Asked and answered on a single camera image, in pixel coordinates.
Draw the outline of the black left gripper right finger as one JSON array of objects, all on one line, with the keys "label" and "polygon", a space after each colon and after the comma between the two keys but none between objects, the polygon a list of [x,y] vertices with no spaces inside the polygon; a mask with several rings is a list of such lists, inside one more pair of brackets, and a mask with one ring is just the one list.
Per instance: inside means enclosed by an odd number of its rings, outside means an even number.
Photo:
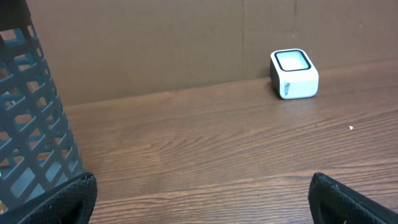
[{"label": "black left gripper right finger", "polygon": [[313,222],[391,223],[397,224],[397,213],[321,173],[314,173],[308,190]]}]

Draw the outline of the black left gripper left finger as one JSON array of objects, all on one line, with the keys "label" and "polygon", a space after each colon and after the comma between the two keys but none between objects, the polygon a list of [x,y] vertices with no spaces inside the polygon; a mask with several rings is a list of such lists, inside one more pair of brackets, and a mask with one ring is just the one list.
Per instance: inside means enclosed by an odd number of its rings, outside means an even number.
[{"label": "black left gripper left finger", "polygon": [[93,213],[98,188],[94,174],[84,172],[1,215],[7,223],[86,224]]}]

